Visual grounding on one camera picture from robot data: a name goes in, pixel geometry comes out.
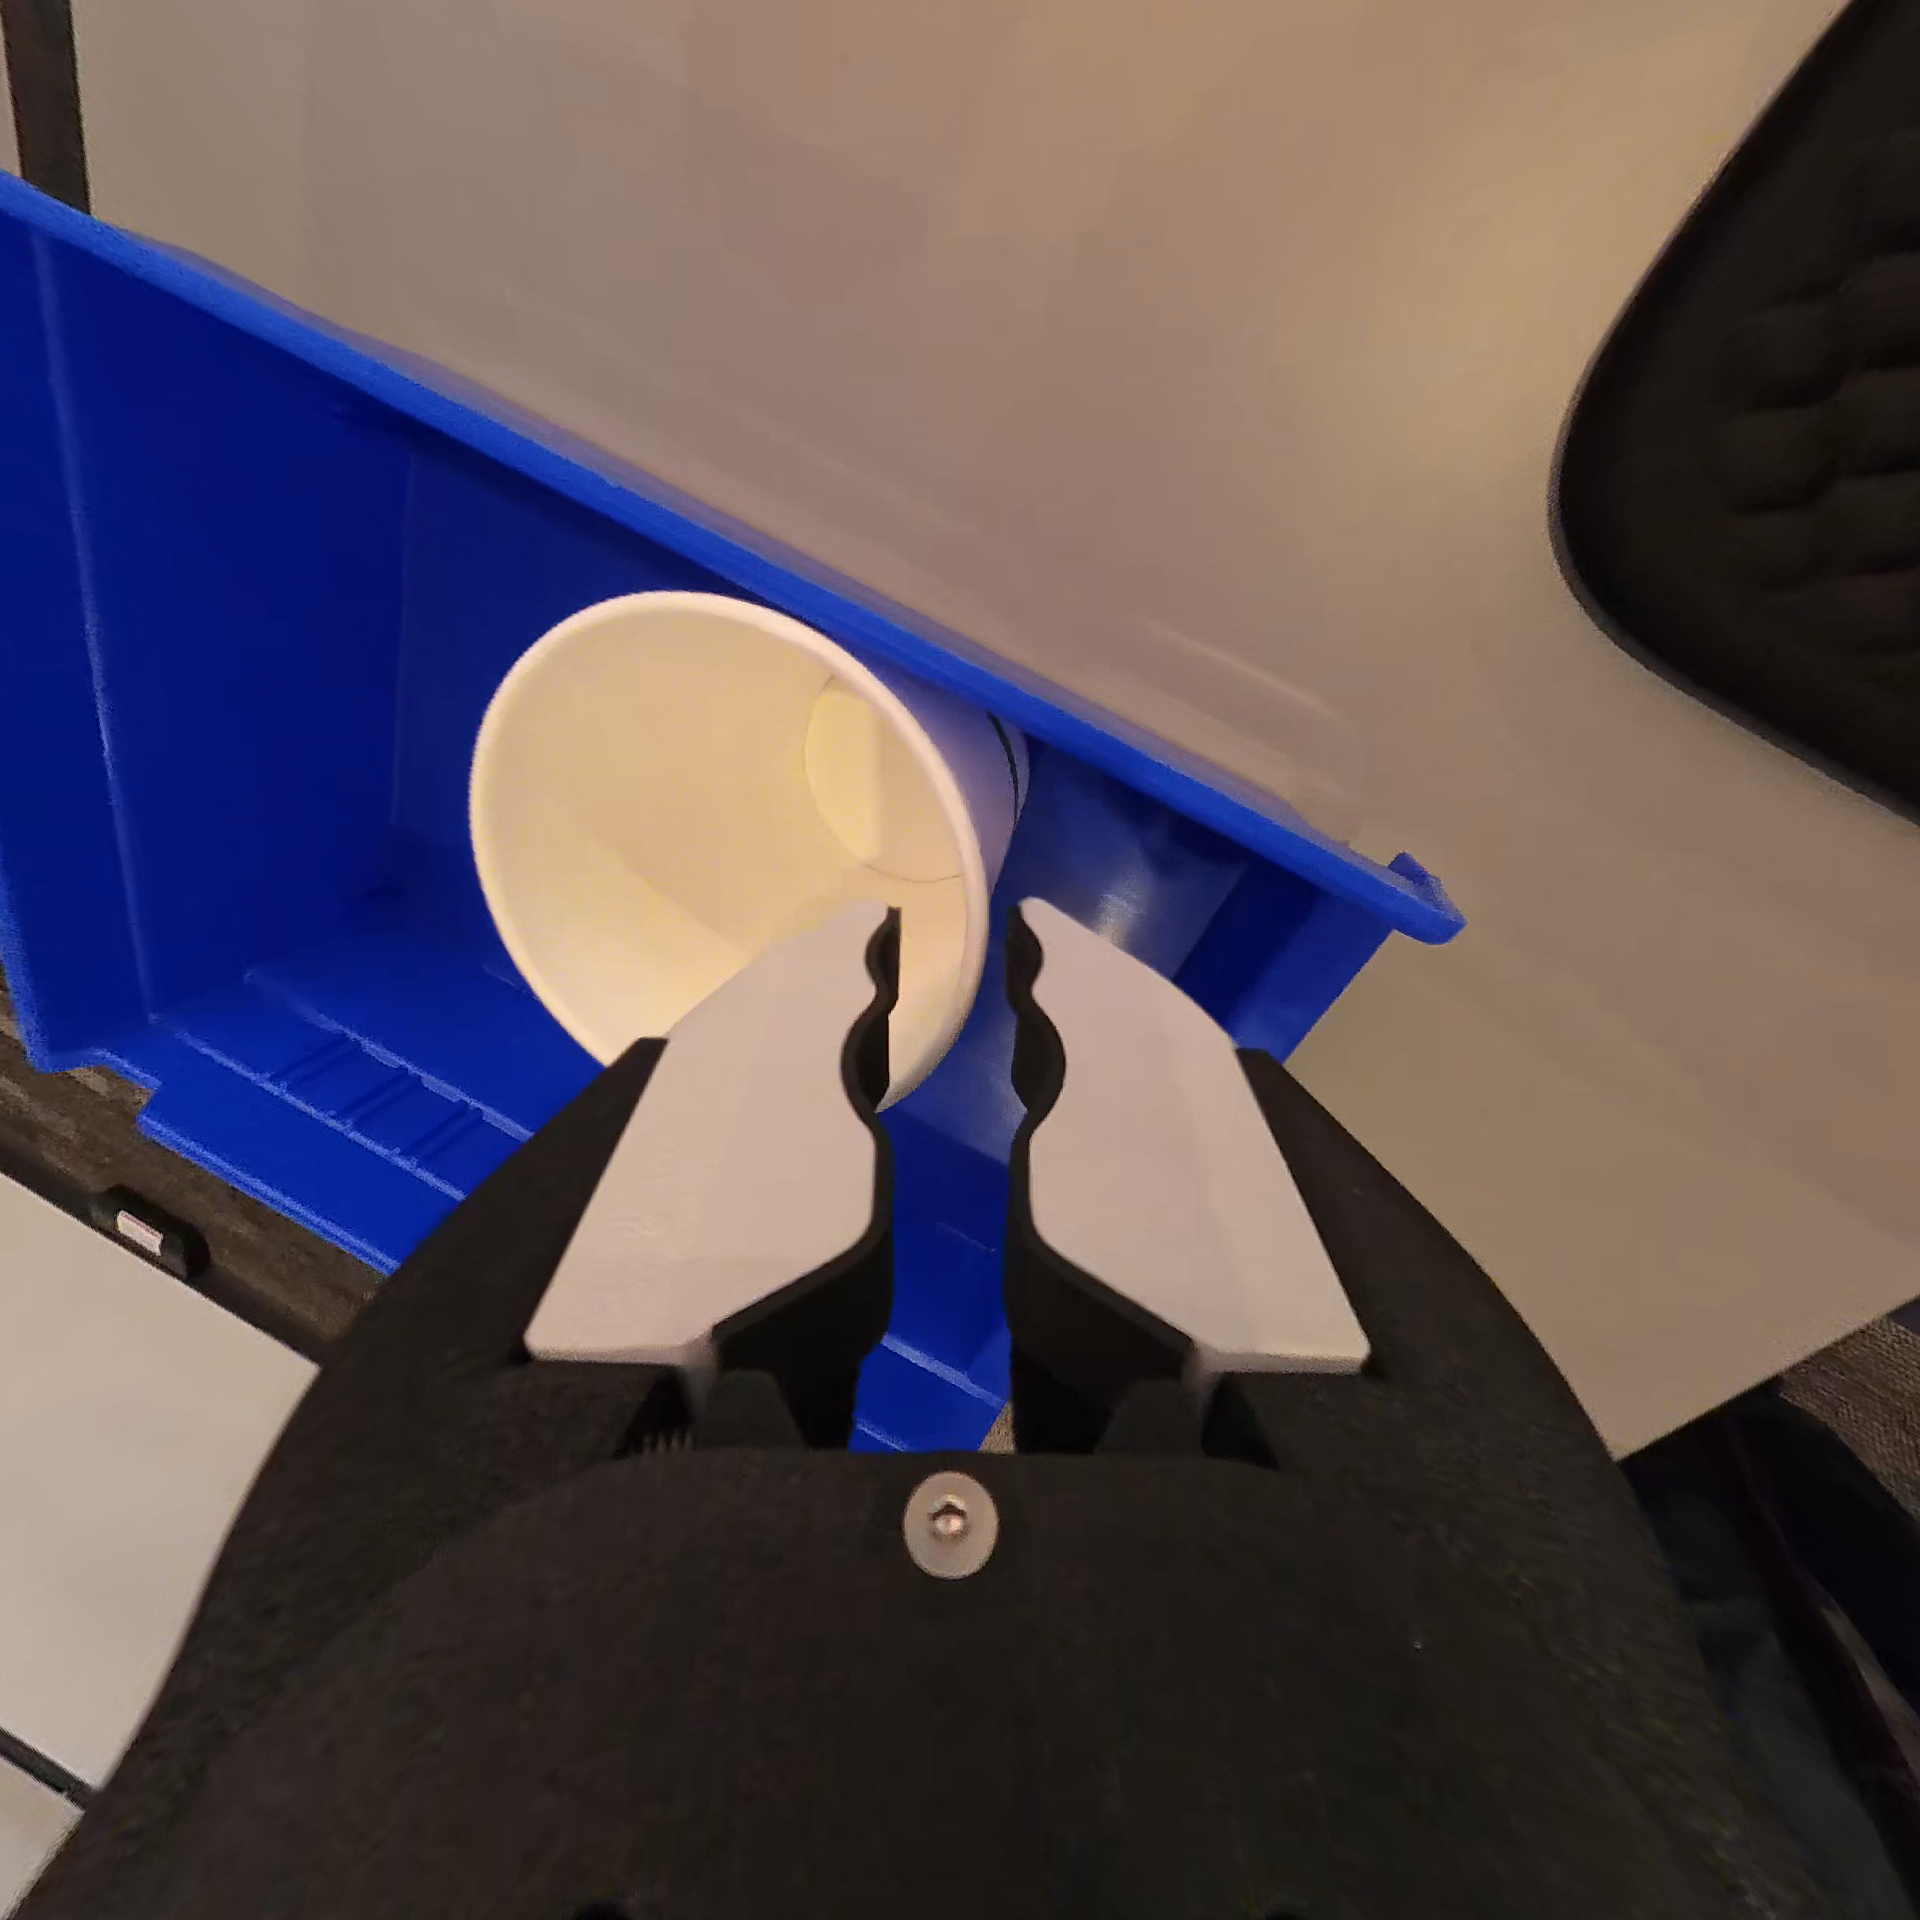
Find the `white paper cup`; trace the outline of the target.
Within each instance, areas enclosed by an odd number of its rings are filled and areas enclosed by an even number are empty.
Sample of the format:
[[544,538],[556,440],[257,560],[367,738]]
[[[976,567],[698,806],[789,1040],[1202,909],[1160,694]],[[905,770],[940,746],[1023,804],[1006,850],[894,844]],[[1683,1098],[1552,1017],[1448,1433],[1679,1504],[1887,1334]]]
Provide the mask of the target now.
[[1028,740],[986,706],[710,592],[568,615],[495,686],[468,821],[493,928],[600,1064],[760,950],[878,900],[902,917],[887,1100],[958,1044]]

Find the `black wrist rest pad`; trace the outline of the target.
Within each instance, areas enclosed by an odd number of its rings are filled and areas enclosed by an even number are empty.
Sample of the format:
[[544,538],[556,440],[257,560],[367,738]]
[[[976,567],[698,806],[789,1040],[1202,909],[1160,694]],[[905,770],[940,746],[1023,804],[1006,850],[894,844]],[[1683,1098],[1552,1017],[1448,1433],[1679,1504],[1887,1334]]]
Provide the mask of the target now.
[[1916,815],[1916,3],[1848,3],[1597,349],[1553,544],[1662,683]]

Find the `blue plastic bin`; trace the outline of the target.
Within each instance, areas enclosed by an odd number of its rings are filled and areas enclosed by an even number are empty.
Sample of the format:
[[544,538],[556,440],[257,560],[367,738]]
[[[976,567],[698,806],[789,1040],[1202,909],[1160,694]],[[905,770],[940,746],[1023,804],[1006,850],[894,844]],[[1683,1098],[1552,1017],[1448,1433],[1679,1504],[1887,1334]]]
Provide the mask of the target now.
[[565,615],[731,592],[1033,746],[1048,899],[1287,1058],[1462,928],[1248,781],[503,399],[2,175],[2,973],[38,1067],[390,1272],[593,1074],[487,924],[468,775]]

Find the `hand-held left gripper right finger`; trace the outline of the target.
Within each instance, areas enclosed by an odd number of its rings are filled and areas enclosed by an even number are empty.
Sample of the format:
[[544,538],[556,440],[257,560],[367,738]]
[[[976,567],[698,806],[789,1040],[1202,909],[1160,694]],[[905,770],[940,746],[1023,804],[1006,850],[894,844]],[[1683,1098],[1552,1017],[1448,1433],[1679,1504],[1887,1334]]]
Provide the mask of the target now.
[[1002,1298],[1046,1371],[1363,1371],[1369,1334],[1232,1034],[1062,908],[1010,917]]

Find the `small black floor box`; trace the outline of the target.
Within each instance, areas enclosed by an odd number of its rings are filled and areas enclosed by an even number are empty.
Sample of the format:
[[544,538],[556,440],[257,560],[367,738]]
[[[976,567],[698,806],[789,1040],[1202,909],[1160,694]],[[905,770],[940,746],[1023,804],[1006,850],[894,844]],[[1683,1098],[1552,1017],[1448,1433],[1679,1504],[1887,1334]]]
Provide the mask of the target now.
[[96,1189],[86,1199],[86,1214],[98,1233],[113,1236],[122,1248],[180,1284],[197,1284],[211,1264],[199,1227],[135,1189]]

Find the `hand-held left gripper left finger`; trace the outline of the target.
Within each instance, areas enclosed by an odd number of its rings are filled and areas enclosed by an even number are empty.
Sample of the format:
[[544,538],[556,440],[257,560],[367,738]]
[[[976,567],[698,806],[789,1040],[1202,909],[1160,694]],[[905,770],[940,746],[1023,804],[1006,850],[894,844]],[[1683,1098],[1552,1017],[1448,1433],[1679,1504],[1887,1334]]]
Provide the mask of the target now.
[[893,1310],[899,908],[850,904],[681,1014],[525,1324],[556,1360],[845,1371]]

